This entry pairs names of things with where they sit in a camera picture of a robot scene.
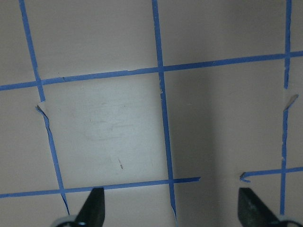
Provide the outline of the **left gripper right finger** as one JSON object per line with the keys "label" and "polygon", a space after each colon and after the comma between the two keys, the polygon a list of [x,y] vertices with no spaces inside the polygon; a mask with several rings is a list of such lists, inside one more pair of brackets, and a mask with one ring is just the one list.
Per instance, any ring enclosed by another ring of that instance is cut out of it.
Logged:
{"label": "left gripper right finger", "polygon": [[251,188],[238,190],[238,220],[243,227],[301,227],[294,220],[279,219]]}

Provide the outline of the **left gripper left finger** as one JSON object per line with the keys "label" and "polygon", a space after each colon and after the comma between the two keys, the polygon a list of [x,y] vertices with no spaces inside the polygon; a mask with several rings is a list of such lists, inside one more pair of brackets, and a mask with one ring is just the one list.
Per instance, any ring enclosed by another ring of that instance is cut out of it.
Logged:
{"label": "left gripper left finger", "polygon": [[54,221],[55,227],[102,227],[105,221],[104,188],[93,188],[76,216]]}

